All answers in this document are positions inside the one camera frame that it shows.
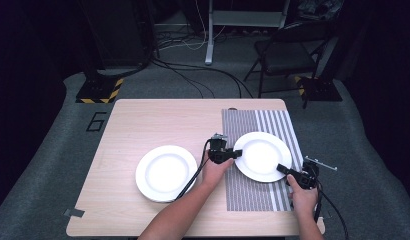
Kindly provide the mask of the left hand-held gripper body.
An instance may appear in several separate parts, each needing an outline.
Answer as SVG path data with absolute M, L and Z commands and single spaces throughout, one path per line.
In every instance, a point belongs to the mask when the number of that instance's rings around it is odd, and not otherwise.
M 210 149 L 208 156 L 211 161 L 221 164 L 233 157 L 233 152 L 226 149 L 226 136 L 222 134 L 214 134 L 210 139 Z

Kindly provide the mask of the person's left hand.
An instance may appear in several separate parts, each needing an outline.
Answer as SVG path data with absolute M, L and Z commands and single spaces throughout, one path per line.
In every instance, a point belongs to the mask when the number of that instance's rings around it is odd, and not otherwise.
M 205 152 L 204 161 L 205 163 L 202 169 L 202 182 L 200 187 L 213 191 L 224 177 L 226 170 L 232 166 L 234 160 L 229 158 L 225 162 L 217 164 L 209 158 L 208 152 Z

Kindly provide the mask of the grey striped placemat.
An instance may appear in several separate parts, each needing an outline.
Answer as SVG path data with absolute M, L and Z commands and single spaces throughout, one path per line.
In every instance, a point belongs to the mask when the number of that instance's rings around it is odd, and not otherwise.
M 302 153 L 286 110 L 224 110 L 223 134 L 233 150 L 236 141 L 250 132 L 265 132 L 280 138 L 292 155 L 292 167 L 299 171 Z M 229 211 L 289 211 L 289 187 L 285 175 L 275 182 L 258 182 L 246 177 L 236 164 L 226 173 L 227 209 Z

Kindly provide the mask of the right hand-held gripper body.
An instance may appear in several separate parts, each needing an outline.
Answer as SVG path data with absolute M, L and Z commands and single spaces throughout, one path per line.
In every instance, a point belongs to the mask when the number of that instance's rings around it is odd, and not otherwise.
M 315 188 L 318 185 L 319 167 L 326 167 L 336 171 L 337 168 L 329 166 L 316 158 L 305 157 L 302 168 L 299 172 L 294 171 L 292 175 L 303 189 Z

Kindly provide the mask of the black folding chair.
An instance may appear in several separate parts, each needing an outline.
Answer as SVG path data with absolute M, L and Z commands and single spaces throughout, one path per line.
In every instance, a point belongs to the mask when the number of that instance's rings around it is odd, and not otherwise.
M 251 73 L 258 72 L 258 97 L 261 97 L 265 93 L 264 76 L 288 77 L 292 74 L 311 73 L 314 79 L 332 36 L 332 23 L 328 20 L 300 21 L 285 25 L 268 40 L 254 43 L 258 56 L 244 80 Z

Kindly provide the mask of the person's right hand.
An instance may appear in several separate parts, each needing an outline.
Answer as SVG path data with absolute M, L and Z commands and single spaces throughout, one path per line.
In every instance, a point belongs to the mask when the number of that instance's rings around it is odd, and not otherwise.
M 318 190 L 316 188 L 303 189 L 299 186 L 296 179 L 289 174 L 287 181 L 292 189 L 291 198 L 294 211 L 298 218 L 314 218 L 314 208 L 318 201 Z

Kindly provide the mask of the white metal stand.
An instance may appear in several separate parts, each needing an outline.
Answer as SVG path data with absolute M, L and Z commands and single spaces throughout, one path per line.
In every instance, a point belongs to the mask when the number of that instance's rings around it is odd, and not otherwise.
M 283 9 L 276 12 L 215 10 L 214 0 L 209 0 L 208 6 L 208 43 L 205 64 L 213 63 L 214 27 L 241 26 L 241 27 L 270 27 L 281 28 L 285 25 L 291 0 L 282 0 Z

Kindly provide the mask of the dark cabinet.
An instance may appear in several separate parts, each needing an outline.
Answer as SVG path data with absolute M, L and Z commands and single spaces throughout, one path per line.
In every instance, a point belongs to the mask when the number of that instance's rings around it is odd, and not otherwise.
M 131 75 L 149 63 L 155 45 L 151 0 L 79 0 L 100 57 L 101 70 Z

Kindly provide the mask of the white plate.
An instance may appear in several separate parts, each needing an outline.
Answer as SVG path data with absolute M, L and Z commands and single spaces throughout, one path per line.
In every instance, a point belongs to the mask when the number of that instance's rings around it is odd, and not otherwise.
M 278 137 L 265 132 L 250 132 L 241 136 L 234 145 L 242 155 L 235 160 L 237 168 L 246 177 L 258 182 L 275 182 L 284 177 L 277 170 L 281 164 L 292 167 L 292 155 Z
M 139 191 L 154 202 L 171 202 L 197 170 L 194 156 L 186 149 L 165 145 L 145 154 L 136 168 Z

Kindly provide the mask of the black yellow striped base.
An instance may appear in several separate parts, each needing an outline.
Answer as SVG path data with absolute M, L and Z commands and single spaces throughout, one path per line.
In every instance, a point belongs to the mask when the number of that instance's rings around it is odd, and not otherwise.
M 332 81 L 325 82 L 318 78 L 296 76 L 295 82 L 303 100 L 303 109 L 307 107 L 309 101 L 342 101 L 342 97 Z
M 123 78 L 86 81 L 76 95 L 77 103 L 112 103 L 124 82 Z

